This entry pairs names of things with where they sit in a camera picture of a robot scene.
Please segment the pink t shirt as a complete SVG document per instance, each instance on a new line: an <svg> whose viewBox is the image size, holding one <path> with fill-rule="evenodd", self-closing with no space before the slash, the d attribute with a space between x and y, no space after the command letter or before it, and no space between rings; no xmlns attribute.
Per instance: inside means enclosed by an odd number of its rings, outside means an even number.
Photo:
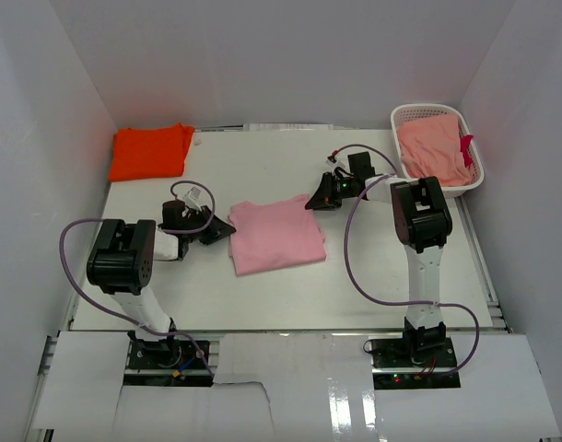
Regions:
<svg viewBox="0 0 562 442"><path fill-rule="evenodd" d="M248 201L230 208L229 255L236 275L269 272L326 260L325 235L306 193L271 204Z"/></svg>

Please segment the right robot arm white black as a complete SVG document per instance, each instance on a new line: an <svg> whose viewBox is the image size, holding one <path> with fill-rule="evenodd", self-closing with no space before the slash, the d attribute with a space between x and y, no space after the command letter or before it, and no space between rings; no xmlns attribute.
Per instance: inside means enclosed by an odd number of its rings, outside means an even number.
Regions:
<svg viewBox="0 0 562 442"><path fill-rule="evenodd" d="M403 343L398 357L409 365L425 366L446 343L441 314L439 267L452 220L439 181L435 177L404 180L379 174L368 152L347 157L348 169L338 165L337 154L328 157L331 169L322 174L318 189L305 204L307 210L328 211L344 199L381 201L392 205L395 233L404 246L408 265L409 298L403 305Z"/></svg>

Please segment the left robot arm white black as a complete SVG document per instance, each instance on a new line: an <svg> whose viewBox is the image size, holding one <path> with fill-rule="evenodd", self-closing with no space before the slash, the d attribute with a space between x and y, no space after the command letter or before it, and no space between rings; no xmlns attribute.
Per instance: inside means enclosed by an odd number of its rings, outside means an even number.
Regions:
<svg viewBox="0 0 562 442"><path fill-rule="evenodd" d="M87 279L111 296L124 315L143 327L131 331L130 339L161 367L171 367L182 357L181 345L171 335L174 320L158 303L150 280L155 262L184 259L191 243L205 246L228 238L236 228L203 205L179 200L162 205L162 222L121 219L102 222L89 254Z"/></svg>

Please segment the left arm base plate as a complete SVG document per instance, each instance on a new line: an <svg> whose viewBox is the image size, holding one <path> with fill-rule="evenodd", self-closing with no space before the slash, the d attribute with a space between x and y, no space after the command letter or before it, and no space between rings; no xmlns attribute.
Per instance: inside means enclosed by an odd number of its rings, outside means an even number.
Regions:
<svg viewBox="0 0 562 442"><path fill-rule="evenodd" d="M202 360L210 359L211 343L198 341L200 351L189 341L172 342L164 348L147 349L131 342L123 374L124 386L210 388L212 376Z"/></svg>

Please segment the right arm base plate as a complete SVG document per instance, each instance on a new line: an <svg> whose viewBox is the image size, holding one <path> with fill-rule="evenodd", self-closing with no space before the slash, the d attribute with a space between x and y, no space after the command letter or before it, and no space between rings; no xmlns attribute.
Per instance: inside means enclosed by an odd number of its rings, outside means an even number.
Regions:
<svg viewBox="0 0 562 442"><path fill-rule="evenodd" d="M443 390L461 387L458 373L445 373L457 367L452 341L447 338L442 348L426 355L412 357L403 339L368 339L363 351L370 356L374 389Z"/></svg>

